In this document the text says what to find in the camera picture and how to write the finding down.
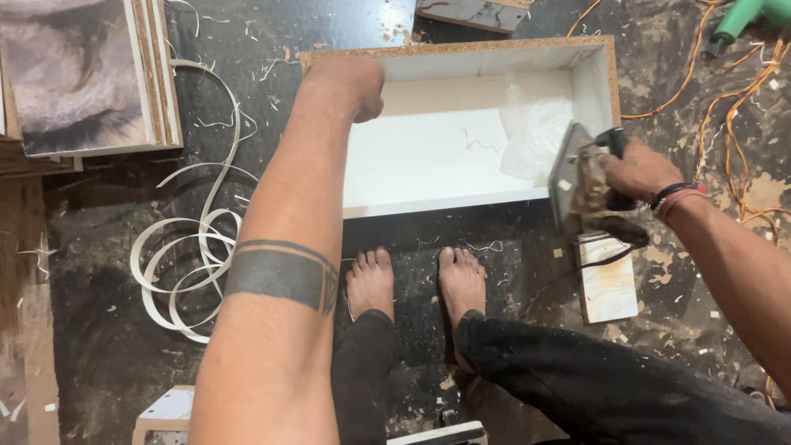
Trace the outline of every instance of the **green power tool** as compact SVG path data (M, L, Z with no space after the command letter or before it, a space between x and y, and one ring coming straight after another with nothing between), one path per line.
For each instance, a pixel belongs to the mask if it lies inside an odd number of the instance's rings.
M744 27L761 17L776 28L791 25L791 0L736 0L711 36L712 52L722 55Z

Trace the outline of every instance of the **plastic wrap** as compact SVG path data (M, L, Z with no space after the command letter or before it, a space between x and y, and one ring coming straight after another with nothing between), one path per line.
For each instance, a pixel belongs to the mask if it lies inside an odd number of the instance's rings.
M555 156L573 119L570 83L558 72L557 82L506 73L508 92L500 119L508 136L500 171L536 184L546 184Z

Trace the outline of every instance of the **black pants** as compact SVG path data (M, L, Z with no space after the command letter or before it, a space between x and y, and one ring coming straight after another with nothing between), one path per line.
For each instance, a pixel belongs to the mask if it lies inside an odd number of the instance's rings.
M385 443L395 334L387 315L370 310L335 353L342 445ZM478 375L540 409L571 436L567 443L791 444L791 421L780 413L618 344L477 311L464 315L456 336Z

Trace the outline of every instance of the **dirty black floor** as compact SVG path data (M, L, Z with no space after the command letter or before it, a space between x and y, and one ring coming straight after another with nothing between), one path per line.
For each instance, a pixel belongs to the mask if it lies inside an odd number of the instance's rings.
M513 38L564 36L589 3L538 0L531 5L532 19L524 21ZM278 65L270 78L258 82L264 59L283 57L284 46L293 57L298 51L314 50L314 44L326 44L328 49L399 45L402 37L386 41L383 33L413 29L413 25L423 42L506 38L414 18L414 0L193 0L192 4L200 15L231 22L202 20L196 39L195 15L189 9L169 7L170 40L181 58L201 59L209 65L216 60L216 71L235 92L242 109L257 119L260 131L241 144L235 162L254 174L263 172L274 152L301 79L299 67ZM714 11L705 35L725 9ZM624 113L646 112L676 91L686 74L703 10L692 0L607 0L583 21L588 33L601 29L615 36ZM749 49L751 38L745 36L729 57ZM746 85L760 64L753 57L721 73L698 62L690 85L673 105L658 116L625 123L628 132L668 153L690 177L705 107L719 93ZM743 116L736 120L737 134L754 167L750 199L762 201L756 207L791 204L785 182L791 129L780 124L789 117L789 97L783 88L784 74L777 77L781 88L765 88L756 98L760 107L745 104L740 109ZM144 408L171 386L195 382L203 346L149 319L129 269L131 245L150 224L174 216L199 216L217 170L192 170L163 188L155 186L179 166L221 162L230 146L231 130L196 125L198 117L204 122L228 119L231 106L221 87L189 70L181 72L176 82L186 148L92 159L86 162L84 173L46 179L49 244L57 249L50 262L63 443L129 443L134 419ZM275 98L281 101L277 112L270 107ZM725 111L726 105L716 109L711 128L719 128ZM715 203L734 215L722 174L721 136L710 152L709 165L706 183ZM252 181L230 174L215 207L244 213L244 202L234 195L249 196L253 187ZM759 367L728 322L710 316L717 307L697 278L691 258L661 224L643 217L653 243L634 255L641 313L610 325L583 324L576 288L569 281L536 297L539 288L572 267L573 251L565 240L555 237L546 200L346 221L344 258L377 245L387 246L393 256L399 360L390 378L388 437L439 426L442 409L456 409L464 419L482 420L493 444L563 437L539 412L497 387L464 375L448 378L452 367L447 324L441 304L433 299L437 251L447 244L469 242L480 249L495 241L502 243L502 252L477 252L489 274L486 309L490 315L615 338L724 384L757 385L763 376ZM780 223L783 229L789 228L787 220ZM755 229L766 232L763 227ZM161 242L175 236L167 233ZM433 244L420 246L417 241L435 237L439 238ZM552 250L558 248L564 249L564 255L555 259ZM192 268L196 260L195 251L188 249L166 258L158 271L163 286L172 286L179 269ZM343 285L341 289L336 340L350 323ZM179 304L185 314L199 320L217 302L218 297L207 288Z

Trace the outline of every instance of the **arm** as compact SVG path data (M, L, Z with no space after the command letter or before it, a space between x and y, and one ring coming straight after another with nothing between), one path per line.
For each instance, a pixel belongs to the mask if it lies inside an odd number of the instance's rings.
M330 389L346 144L379 115L382 70L321 59L244 217L201 363L190 443L337 443Z
M634 140L623 161L608 155L601 165L613 188L646 202L668 185L683 182L670 161ZM791 256L701 196L678 201L666 223L739 338L783 393L791 394Z

